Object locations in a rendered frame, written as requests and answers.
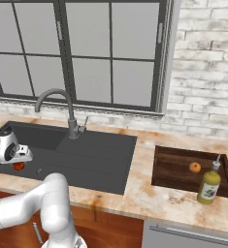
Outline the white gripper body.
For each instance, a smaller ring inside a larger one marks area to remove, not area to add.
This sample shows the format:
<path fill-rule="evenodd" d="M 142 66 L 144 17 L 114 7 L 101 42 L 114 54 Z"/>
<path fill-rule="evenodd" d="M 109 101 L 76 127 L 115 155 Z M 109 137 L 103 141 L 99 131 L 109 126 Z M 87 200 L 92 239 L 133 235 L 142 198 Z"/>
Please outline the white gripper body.
<path fill-rule="evenodd" d="M 19 145 L 16 155 L 11 160 L 12 163 L 26 163 L 33 160 L 32 151 L 27 145 Z"/>

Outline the grey curved sink faucet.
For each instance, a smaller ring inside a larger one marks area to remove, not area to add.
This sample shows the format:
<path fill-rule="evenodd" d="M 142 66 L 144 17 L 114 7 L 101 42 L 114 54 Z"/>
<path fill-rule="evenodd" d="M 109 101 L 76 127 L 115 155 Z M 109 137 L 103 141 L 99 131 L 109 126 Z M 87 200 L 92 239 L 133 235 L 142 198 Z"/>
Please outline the grey curved sink faucet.
<path fill-rule="evenodd" d="M 41 108 L 41 104 L 45 100 L 45 98 L 53 94 L 62 95 L 66 99 L 68 104 L 68 111 L 69 111 L 69 119 L 68 119 L 69 138 L 72 140 L 77 139 L 80 136 L 80 134 L 83 134 L 86 131 L 86 125 L 80 126 L 78 124 L 77 119 L 74 115 L 72 100 L 69 94 L 65 90 L 52 88 L 42 93 L 35 104 L 35 111 L 39 112 Z"/>

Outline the dark grey sink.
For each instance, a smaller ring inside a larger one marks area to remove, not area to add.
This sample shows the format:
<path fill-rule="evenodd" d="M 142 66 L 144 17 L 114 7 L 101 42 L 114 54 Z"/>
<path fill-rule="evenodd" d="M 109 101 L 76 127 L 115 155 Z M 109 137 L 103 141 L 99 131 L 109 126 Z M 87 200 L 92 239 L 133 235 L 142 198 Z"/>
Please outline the dark grey sink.
<path fill-rule="evenodd" d="M 19 143 L 33 153 L 33 160 L 17 171 L 0 164 L 0 173 L 43 180 L 51 173 L 63 174 L 68 184 L 122 195 L 135 150 L 135 136 L 86 131 L 70 139 L 63 127 L 9 121 Z"/>

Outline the dark wooden tray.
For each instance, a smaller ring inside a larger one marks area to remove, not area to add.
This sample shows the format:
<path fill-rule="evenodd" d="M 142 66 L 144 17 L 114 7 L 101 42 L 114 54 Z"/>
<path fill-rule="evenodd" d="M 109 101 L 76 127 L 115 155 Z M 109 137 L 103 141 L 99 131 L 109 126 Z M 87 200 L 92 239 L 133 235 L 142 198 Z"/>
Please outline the dark wooden tray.
<path fill-rule="evenodd" d="M 212 169 L 212 162 L 216 158 L 216 153 L 156 145 L 151 184 L 197 193 L 204 173 Z M 201 165 L 201 170 L 198 173 L 189 170 L 189 165 L 192 162 Z M 218 174 L 221 181 L 216 194 L 219 197 L 228 198 L 227 155 L 222 154 L 219 162 Z"/>

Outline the wooden cupboard door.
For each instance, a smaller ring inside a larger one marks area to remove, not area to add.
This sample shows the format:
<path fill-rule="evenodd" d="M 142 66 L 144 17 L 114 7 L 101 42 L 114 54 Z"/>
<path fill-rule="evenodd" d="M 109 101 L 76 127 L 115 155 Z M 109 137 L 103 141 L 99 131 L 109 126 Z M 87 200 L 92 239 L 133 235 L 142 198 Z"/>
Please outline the wooden cupboard door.
<path fill-rule="evenodd" d="M 144 221 L 138 204 L 130 197 L 70 188 L 71 210 L 76 229 L 88 248 L 141 248 Z M 41 238 L 49 234 L 42 230 L 41 214 L 37 212 L 26 224 L 0 231 L 0 248 L 41 248 L 33 224 Z"/>

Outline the grey dishwasher front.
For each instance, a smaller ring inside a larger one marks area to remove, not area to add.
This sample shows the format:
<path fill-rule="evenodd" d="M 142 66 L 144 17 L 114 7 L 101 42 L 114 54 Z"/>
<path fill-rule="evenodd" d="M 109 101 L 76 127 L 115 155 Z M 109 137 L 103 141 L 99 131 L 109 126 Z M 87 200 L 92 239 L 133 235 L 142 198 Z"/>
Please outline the grey dishwasher front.
<path fill-rule="evenodd" d="M 219 245 L 212 242 L 201 241 L 197 239 L 181 237 L 173 234 L 155 232 L 149 229 L 149 226 L 160 226 L 162 228 L 172 228 L 193 233 L 212 235 L 219 238 L 228 239 L 228 236 L 216 235 L 207 232 L 193 231 L 173 225 L 144 221 L 142 248 L 228 248 L 226 245 Z"/>

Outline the orange fruit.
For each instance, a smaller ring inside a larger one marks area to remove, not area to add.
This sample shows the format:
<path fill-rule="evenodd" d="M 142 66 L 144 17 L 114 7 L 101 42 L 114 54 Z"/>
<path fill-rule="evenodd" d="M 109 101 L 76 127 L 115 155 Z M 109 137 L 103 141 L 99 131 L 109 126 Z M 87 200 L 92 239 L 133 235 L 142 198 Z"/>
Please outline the orange fruit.
<path fill-rule="evenodd" d="M 198 173 L 198 172 L 201 170 L 201 165 L 200 165 L 199 163 L 192 162 L 192 163 L 189 165 L 189 170 L 190 170 L 191 172 Z"/>

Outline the yellow-green pump bottle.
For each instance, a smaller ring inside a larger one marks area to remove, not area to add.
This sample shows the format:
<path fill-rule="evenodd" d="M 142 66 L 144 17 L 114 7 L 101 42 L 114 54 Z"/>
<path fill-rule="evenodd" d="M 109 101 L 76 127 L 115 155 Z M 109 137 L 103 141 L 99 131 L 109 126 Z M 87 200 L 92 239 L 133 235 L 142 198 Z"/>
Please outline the yellow-green pump bottle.
<path fill-rule="evenodd" d="M 221 181 L 221 177 L 218 174 L 220 167 L 219 160 L 220 155 L 218 155 L 216 160 L 212 162 L 212 169 L 205 172 L 203 175 L 197 195 L 197 201 L 201 204 L 212 204 L 214 197 L 216 196 Z"/>

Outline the dark grey window frame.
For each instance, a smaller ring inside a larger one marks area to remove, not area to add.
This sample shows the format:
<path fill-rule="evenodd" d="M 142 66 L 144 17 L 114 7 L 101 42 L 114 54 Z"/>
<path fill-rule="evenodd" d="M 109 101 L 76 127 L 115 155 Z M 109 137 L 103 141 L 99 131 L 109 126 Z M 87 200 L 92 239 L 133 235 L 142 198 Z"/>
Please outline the dark grey window frame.
<path fill-rule="evenodd" d="M 79 108 L 161 112 L 174 6 L 175 0 L 0 0 L 0 97 L 34 101 L 58 88 Z"/>

